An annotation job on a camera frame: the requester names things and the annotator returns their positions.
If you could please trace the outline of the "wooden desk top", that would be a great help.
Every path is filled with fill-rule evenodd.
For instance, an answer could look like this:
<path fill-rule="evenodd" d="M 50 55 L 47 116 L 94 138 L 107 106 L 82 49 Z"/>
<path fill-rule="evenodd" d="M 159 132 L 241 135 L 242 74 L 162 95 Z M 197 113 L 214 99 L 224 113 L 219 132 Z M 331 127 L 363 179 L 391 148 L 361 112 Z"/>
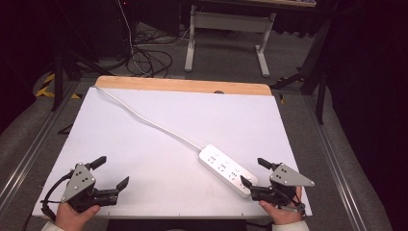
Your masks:
<path fill-rule="evenodd" d="M 214 0 L 229 3 L 275 4 L 281 6 L 315 7 L 316 0 Z"/>

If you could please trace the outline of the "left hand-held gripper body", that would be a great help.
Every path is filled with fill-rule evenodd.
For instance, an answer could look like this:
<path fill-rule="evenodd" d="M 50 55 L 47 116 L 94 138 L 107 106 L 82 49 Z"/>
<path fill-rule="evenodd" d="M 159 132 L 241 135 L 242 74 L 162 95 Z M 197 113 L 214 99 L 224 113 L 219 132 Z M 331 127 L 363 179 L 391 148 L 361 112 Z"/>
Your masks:
<path fill-rule="evenodd" d="M 96 179 L 91 170 L 100 167 L 100 164 L 77 164 L 69 179 L 61 202 L 68 203 L 76 212 L 85 212 L 88 208 L 113 206 L 117 203 L 119 190 L 99 191 L 95 188 Z"/>

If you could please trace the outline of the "metal floor rail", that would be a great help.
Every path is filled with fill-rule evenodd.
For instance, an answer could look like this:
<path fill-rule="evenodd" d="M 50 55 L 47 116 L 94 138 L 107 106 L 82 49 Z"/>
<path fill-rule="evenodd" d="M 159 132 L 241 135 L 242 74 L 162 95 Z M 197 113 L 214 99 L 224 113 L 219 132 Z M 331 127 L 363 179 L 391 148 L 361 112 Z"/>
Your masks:
<path fill-rule="evenodd" d="M 324 126 L 319 123 L 319 120 L 315 115 L 316 107 L 314 104 L 314 100 L 311 96 L 304 96 L 303 99 L 305 101 L 309 114 L 312 117 L 315 127 L 318 130 L 319 139 L 323 145 L 323 153 L 326 162 L 331 171 L 333 180 L 336 184 L 342 203 L 344 204 L 344 208 L 350 220 L 353 231 L 368 231 L 367 226 L 365 225 L 362 219 L 356 201 L 352 195 L 352 191 L 344 177 L 344 173 L 339 165 L 334 149 L 324 129 Z"/>
<path fill-rule="evenodd" d="M 0 215 L 9 207 L 78 85 L 66 84 L 63 100 L 54 111 L 53 99 L 37 100 L 0 136 Z"/>

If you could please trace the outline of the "white metal desk frame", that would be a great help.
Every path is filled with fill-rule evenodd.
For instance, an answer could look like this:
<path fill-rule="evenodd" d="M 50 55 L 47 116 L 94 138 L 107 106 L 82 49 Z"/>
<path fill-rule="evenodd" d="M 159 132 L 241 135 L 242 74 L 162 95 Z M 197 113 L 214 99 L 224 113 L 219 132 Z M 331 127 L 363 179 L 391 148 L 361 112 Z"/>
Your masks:
<path fill-rule="evenodd" d="M 185 70 L 187 72 L 192 71 L 195 47 L 194 34 L 197 28 L 231 30 L 248 33 L 261 33 L 263 35 L 261 42 L 257 44 L 254 49 L 262 75 L 264 77 L 268 77 L 270 73 L 264 52 L 268 44 L 268 39 L 274 24 L 275 16 L 275 13 L 271 13 L 268 17 L 226 13 L 203 13 L 197 10 L 196 5 L 192 5 L 190 10 L 190 33 L 185 61 Z"/>

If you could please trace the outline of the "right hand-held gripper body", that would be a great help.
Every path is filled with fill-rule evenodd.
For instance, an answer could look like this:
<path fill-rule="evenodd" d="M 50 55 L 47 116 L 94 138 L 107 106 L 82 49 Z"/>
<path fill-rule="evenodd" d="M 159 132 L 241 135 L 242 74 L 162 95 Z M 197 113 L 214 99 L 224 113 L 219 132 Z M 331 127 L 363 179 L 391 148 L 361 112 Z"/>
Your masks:
<path fill-rule="evenodd" d="M 295 206 L 302 206 L 301 202 L 293 200 L 296 196 L 296 188 L 314 187 L 315 182 L 283 163 L 277 165 L 278 168 L 273 170 L 269 176 L 270 185 L 268 187 L 252 185 L 251 198 L 254 201 L 264 200 L 277 206 L 287 206 L 291 203 Z"/>

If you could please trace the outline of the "white power strip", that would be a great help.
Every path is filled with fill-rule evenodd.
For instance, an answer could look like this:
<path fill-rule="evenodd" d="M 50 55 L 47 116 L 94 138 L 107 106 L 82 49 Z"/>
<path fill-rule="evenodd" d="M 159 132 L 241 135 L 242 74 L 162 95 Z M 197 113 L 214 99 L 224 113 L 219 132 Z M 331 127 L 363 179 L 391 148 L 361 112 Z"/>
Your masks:
<path fill-rule="evenodd" d="M 252 185 L 258 184 L 258 178 L 254 174 L 211 144 L 199 152 L 198 161 L 242 197 L 250 196 L 250 189 L 243 184 L 242 176 Z"/>

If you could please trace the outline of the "yellow black floor tape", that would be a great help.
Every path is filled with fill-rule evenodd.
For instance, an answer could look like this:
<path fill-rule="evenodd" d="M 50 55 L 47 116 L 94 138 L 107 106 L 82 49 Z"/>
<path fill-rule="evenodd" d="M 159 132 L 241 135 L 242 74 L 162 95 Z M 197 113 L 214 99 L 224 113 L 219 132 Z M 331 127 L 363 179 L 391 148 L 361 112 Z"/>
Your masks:
<path fill-rule="evenodd" d="M 50 73 L 45 80 L 42 82 L 39 90 L 36 93 L 36 97 L 50 97 L 50 98 L 54 98 L 55 97 L 55 93 L 53 91 L 49 91 L 49 87 L 51 85 L 51 83 L 53 82 L 53 80 L 55 79 L 55 74 L 54 73 Z"/>

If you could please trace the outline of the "person's right hand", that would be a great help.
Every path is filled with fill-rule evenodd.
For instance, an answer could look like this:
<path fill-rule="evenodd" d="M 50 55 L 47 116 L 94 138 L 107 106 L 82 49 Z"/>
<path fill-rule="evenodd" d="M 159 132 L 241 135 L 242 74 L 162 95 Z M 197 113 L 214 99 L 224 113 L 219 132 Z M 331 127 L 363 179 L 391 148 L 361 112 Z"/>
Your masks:
<path fill-rule="evenodd" d="M 260 200 L 259 205 L 270 215 L 275 225 L 287 225 L 302 221 L 302 215 L 299 212 L 278 209 L 274 204 L 264 200 Z"/>

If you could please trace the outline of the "person's left hand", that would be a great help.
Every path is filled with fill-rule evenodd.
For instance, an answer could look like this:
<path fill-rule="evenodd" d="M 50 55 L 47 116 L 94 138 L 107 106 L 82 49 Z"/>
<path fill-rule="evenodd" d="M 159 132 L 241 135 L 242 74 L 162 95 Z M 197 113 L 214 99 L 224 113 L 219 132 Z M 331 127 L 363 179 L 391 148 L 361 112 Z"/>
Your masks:
<path fill-rule="evenodd" d="M 94 205 L 85 212 L 77 213 L 68 203 L 61 203 L 58 206 L 55 225 L 63 231 L 82 231 L 86 223 L 99 211 L 100 207 Z"/>

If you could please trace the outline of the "black metal stand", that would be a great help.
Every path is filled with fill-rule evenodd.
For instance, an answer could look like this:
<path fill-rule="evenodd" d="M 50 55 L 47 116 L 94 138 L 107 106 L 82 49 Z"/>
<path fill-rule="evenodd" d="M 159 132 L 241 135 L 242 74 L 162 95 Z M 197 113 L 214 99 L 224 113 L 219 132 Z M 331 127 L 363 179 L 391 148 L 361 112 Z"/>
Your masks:
<path fill-rule="evenodd" d="M 82 73 L 78 63 L 82 63 L 91 70 L 101 75 L 111 75 L 111 72 L 95 64 L 90 59 L 81 55 L 71 48 L 63 33 L 56 33 L 51 38 L 51 43 L 54 51 L 54 104 L 52 112 L 55 112 L 63 103 L 64 99 L 64 73 L 71 81 L 79 81 L 82 78 Z"/>
<path fill-rule="evenodd" d="M 298 72 L 289 77 L 288 79 L 283 79 L 278 81 L 276 84 L 272 85 L 270 88 L 272 90 L 280 90 L 285 86 L 303 79 L 303 85 L 300 91 L 303 95 L 311 95 L 315 88 L 318 88 L 318 99 L 315 108 L 315 115 L 319 124 L 323 124 L 322 111 L 326 90 L 326 77 L 323 71 L 323 61 L 321 60 L 321 52 L 326 41 L 327 34 L 330 29 L 332 19 L 326 18 L 316 37 L 312 43 L 312 46 L 303 62 L 303 65 L 298 70 Z"/>

